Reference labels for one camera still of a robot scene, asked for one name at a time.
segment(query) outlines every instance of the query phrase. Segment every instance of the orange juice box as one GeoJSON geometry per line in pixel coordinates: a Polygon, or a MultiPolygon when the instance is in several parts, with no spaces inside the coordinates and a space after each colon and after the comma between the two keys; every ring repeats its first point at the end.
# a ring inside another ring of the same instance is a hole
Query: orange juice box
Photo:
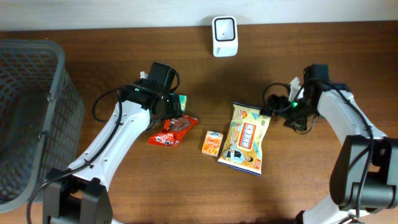
{"type": "Polygon", "coordinates": [[[214,131],[208,131],[205,142],[203,143],[203,147],[201,149],[202,153],[217,157],[222,141],[223,134],[214,131]]]}

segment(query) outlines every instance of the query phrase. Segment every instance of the snack bag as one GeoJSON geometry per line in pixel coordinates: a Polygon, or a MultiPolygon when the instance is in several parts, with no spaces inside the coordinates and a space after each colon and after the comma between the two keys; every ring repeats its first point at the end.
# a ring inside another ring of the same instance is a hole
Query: snack bag
{"type": "Polygon", "coordinates": [[[234,115],[218,162],[260,176],[261,142],[270,120],[260,115],[260,108],[234,103],[234,115]]]}
{"type": "Polygon", "coordinates": [[[149,138],[148,144],[156,146],[176,146],[184,135],[197,124],[196,118],[183,115],[181,118],[168,119],[164,123],[162,132],[149,138]]]}
{"type": "Polygon", "coordinates": [[[222,141],[223,134],[214,131],[208,131],[201,152],[209,156],[217,157],[222,141]]]}

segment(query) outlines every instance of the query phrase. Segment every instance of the yellow snack bag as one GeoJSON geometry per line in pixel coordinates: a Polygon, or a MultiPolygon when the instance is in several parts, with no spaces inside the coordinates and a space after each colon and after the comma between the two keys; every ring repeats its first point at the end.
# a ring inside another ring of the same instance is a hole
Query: yellow snack bag
{"type": "Polygon", "coordinates": [[[223,141],[223,134],[208,131],[201,152],[210,156],[218,156],[218,151],[223,141]]]}
{"type": "Polygon", "coordinates": [[[260,115],[260,108],[234,103],[234,115],[218,162],[260,176],[261,142],[270,120],[260,115]]]}

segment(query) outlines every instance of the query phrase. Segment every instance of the chip bag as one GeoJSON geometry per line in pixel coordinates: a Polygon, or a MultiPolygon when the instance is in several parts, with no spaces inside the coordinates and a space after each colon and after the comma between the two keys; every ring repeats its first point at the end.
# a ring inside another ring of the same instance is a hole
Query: chip bag
{"type": "Polygon", "coordinates": [[[151,136],[148,144],[156,146],[176,146],[184,135],[196,125],[198,120],[183,115],[181,118],[168,119],[164,123],[162,132],[151,136]]]}
{"type": "Polygon", "coordinates": [[[218,162],[260,176],[261,142],[270,120],[260,115],[260,108],[234,103],[234,115],[218,162]]]}

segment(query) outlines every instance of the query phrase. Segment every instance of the product label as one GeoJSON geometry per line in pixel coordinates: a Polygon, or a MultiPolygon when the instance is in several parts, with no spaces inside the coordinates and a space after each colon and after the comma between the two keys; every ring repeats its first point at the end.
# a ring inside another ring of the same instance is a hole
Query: product label
{"type": "Polygon", "coordinates": [[[248,114],[244,110],[238,110],[238,119],[247,118],[248,114]]]}
{"type": "Polygon", "coordinates": [[[210,131],[209,136],[211,138],[218,138],[220,136],[220,133],[216,133],[216,132],[210,131]]]}
{"type": "Polygon", "coordinates": [[[174,140],[173,138],[170,138],[170,136],[167,135],[156,136],[155,141],[164,144],[166,146],[173,146],[179,143],[178,140],[174,140]]]}
{"type": "Polygon", "coordinates": [[[250,123],[243,123],[243,129],[241,133],[241,139],[239,146],[245,149],[251,149],[253,145],[254,133],[256,131],[256,125],[250,123]]]}
{"type": "Polygon", "coordinates": [[[254,167],[255,167],[256,169],[259,169],[259,168],[261,167],[261,160],[257,159],[257,160],[256,160],[256,163],[254,164],[254,167]]]}
{"type": "Polygon", "coordinates": [[[238,140],[239,127],[240,127],[240,124],[236,124],[236,126],[232,129],[231,143],[234,143],[236,140],[238,140]]]}

